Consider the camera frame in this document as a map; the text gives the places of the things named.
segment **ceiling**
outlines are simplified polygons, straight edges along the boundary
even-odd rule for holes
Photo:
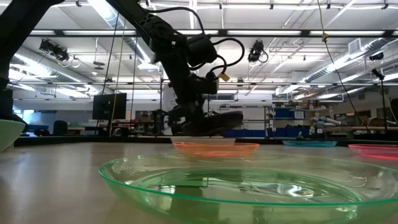
[[[190,2],[196,8],[205,6],[217,6],[219,0],[174,0],[174,1],[155,1],[151,4],[156,9],[163,9],[165,7],[159,4],[168,4],[174,6],[189,6]],[[0,1],[0,12],[5,9],[5,5],[10,1]],[[269,1],[261,0],[223,0],[224,8],[220,10],[215,9],[197,9],[197,12],[203,22],[205,29],[321,29],[320,14],[318,9],[302,10],[304,7],[317,6],[317,1],[314,0],[275,0],[274,9],[267,9]],[[362,0],[356,1],[351,9],[342,13],[341,7],[349,4],[350,0],[331,0],[331,5],[340,7],[323,9],[324,24],[329,24],[327,29],[398,29],[398,0],[389,0],[389,8],[382,10],[367,9],[359,10],[358,8],[378,7],[384,4],[383,0]],[[74,6],[75,1],[65,1],[63,4],[70,6],[52,7],[50,8],[42,20],[37,24],[36,29],[110,29],[105,20],[98,14],[98,12],[90,6],[88,1],[80,1],[82,7]],[[256,4],[257,9],[245,9],[248,4]],[[174,11],[158,14],[161,18],[167,21],[175,29],[198,29],[196,21],[191,25],[191,17],[189,12]],[[130,23],[126,24],[127,29],[134,27]],[[106,67],[108,66],[109,55],[111,55],[109,63],[108,77],[116,80],[116,75],[120,74],[121,82],[131,82],[135,72],[137,82],[152,82],[160,80],[159,72],[146,72],[137,68],[140,61],[134,62],[134,52],[126,44],[122,47],[121,38],[115,38],[113,51],[113,39],[110,37],[98,38],[97,56],[96,39],[92,37],[28,37],[23,44],[23,47],[42,55],[54,62],[55,59],[49,55],[44,54],[39,50],[42,39],[49,39],[53,43],[58,44],[68,49],[68,53],[79,58],[81,64],[77,68],[69,66],[68,69],[86,76],[90,80],[103,82]],[[313,68],[323,65],[328,59],[328,53],[321,38],[257,38],[257,37],[240,37],[238,38],[245,46],[245,57],[237,65],[230,67],[227,74],[232,81],[238,78],[244,78],[247,82],[296,82],[295,75],[306,73]],[[255,40],[262,40],[264,45],[268,47],[266,52],[269,53],[269,61],[264,65],[249,64],[247,56],[250,48]],[[352,38],[329,38],[328,45],[333,56],[347,51],[348,43],[353,41]],[[151,55],[152,52],[146,44],[139,38],[138,44],[143,50]],[[227,62],[233,62],[239,58],[241,49],[234,42],[225,42],[217,46],[218,54],[222,55]],[[94,69],[93,61],[105,63],[104,70],[99,71]],[[356,67],[350,65],[342,68],[342,73],[356,72],[359,64],[363,61],[357,62]],[[221,60],[216,60],[212,64],[207,64],[199,69],[198,74],[206,75],[210,68],[215,65],[221,65]],[[120,86],[120,88],[131,88],[130,86]],[[138,89],[159,88],[157,85],[141,85]],[[276,86],[259,86],[258,89],[275,89]]]

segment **monitor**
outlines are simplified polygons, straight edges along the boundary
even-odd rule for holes
[[[113,105],[115,104],[113,119],[126,119],[127,93],[94,96],[93,119],[111,120]]]

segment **table surface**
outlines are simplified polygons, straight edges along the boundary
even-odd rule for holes
[[[0,221],[2,224],[164,224],[118,200],[98,169],[106,161],[119,157],[173,151],[171,144],[103,142],[8,149],[0,153]],[[352,159],[398,169],[397,161],[360,157],[347,147],[262,145],[259,151]]]

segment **blue plate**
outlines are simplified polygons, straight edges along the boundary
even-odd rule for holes
[[[335,147],[337,141],[300,141],[300,140],[283,140],[286,146],[295,147]]]

